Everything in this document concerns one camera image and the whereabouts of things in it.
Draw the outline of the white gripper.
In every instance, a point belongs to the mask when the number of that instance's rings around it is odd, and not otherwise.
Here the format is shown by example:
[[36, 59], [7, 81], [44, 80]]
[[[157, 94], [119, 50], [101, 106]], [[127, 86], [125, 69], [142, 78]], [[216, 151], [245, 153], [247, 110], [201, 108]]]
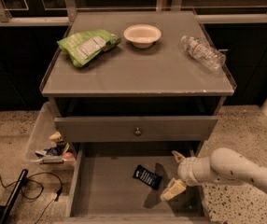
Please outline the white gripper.
[[162, 201], [170, 201], [175, 196], [181, 194], [189, 187], [199, 186], [200, 182], [196, 179], [193, 173], [193, 163], [196, 160], [195, 157], [185, 158], [181, 153], [173, 150], [172, 154], [178, 164], [177, 173], [179, 178], [172, 178], [167, 187], [161, 194]]

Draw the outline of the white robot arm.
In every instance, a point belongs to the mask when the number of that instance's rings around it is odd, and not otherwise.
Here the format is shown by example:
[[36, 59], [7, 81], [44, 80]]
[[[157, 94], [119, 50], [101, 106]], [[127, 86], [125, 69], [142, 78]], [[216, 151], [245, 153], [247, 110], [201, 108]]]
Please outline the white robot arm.
[[[163, 190], [163, 201], [203, 183], [247, 183], [267, 194], [267, 167], [259, 163], [255, 155], [256, 151], [267, 149], [267, 99], [260, 107], [225, 106], [220, 114], [232, 125], [217, 127], [209, 139], [210, 151], [188, 158], [177, 151], [172, 152], [177, 162], [177, 178]], [[262, 157], [267, 161], [267, 154]]]

